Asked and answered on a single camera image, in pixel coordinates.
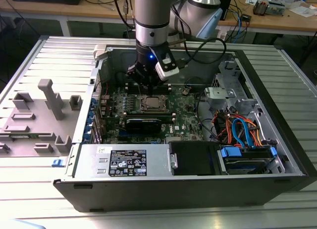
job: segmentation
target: white label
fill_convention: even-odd
[[[11,138],[29,138],[29,136],[11,136]]]
[[[111,151],[111,150],[112,150],[112,146],[99,146],[97,148],[97,154],[107,153],[107,151]]]
[[[146,172],[147,169],[134,169],[135,172]]]

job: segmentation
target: wire bundle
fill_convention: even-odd
[[[223,144],[233,145],[233,146],[237,146],[237,147],[244,147],[244,143],[241,141],[241,139],[238,136],[235,135],[235,124],[244,125],[244,123],[245,123],[247,127],[246,128],[244,127],[240,131],[239,136],[242,135],[243,131],[245,131],[246,140],[247,140],[249,146],[253,146],[253,145],[255,145],[255,146],[263,146],[263,144],[261,142],[261,139],[260,139],[259,128],[250,119],[245,118],[244,116],[239,115],[239,114],[228,114],[228,115],[225,115],[225,116],[220,116],[219,113],[217,113],[214,116],[212,122],[214,123],[215,120],[218,117],[224,119],[225,120],[225,125],[226,125],[226,128],[223,129],[218,136],[216,136],[216,139],[218,141],[220,141],[219,138],[224,133],[226,133],[227,136],[221,141]],[[253,142],[250,142],[250,140],[249,140],[249,133],[252,136]]]
[[[238,4],[237,4],[236,0],[233,0],[233,1],[234,1],[235,4],[230,4],[231,8],[228,9],[228,10],[231,11],[232,13],[234,13],[234,18],[236,19],[237,24],[234,27],[234,29],[232,30],[231,34],[228,35],[228,37],[225,40],[225,42],[228,42],[229,39],[230,39],[230,42],[232,42],[233,38],[235,38],[233,43],[236,43],[236,41],[238,39],[240,39],[240,38],[243,38],[243,40],[242,40],[242,42],[243,42],[245,37],[247,36],[248,27],[249,27],[250,23],[249,22],[245,22],[246,23],[246,28],[241,31],[241,27],[242,27],[241,16],[242,16],[244,10],[241,10],[241,8],[238,7]],[[238,26],[239,26],[238,33],[233,35],[233,32],[236,30],[236,28]]]

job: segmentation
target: side panel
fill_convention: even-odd
[[[265,106],[265,109],[285,142],[288,150],[294,157],[298,167],[304,174],[309,176],[307,177],[307,180],[303,181],[302,184],[297,185],[297,187],[294,188],[294,190],[301,190],[316,181],[317,171],[243,51],[237,51],[237,56],[245,71],[245,77],[254,87],[259,100]]]
[[[303,177],[79,182],[54,186],[80,212],[262,205]]]

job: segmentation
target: sticker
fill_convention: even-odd
[[[97,148],[97,154],[109,153],[112,150],[112,146],[99,146]]]
[[[10,136],[11,138],[29,138],[29,136]]]
[[[126,151],[112,151],[111,150],[109,165],[110,165],[109,175],[111,177],[146,176],[147,175],[146,150],[126,150]]]

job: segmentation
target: wooden workbench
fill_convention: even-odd
[[[98,4],[91,4],[85,0],[82,0],[79,5],[9,1],[23,17],[58,20],[65,36],[70,36],[68,21],[121,23],[116,10],[110,10]],[[248,28],[249,32],[313,35],[317,30],[317,16],[305,18],[289,10],[286,10],[283,16],[257,16],[253,15],[253,6],[245,4],[245,0],[236,0],[236,2],[241,10],[243,10],[243,13],[252,16]],[[123,0],[120,0],[118,3],[121,8]],[[0,12],[2,16],[18,16],[5,0],[0,0]],[[217,28],[226,32],[232,30],[236,24],[237,22],[234,19],[233,13],[229,12],[226,20],[220,21]]]

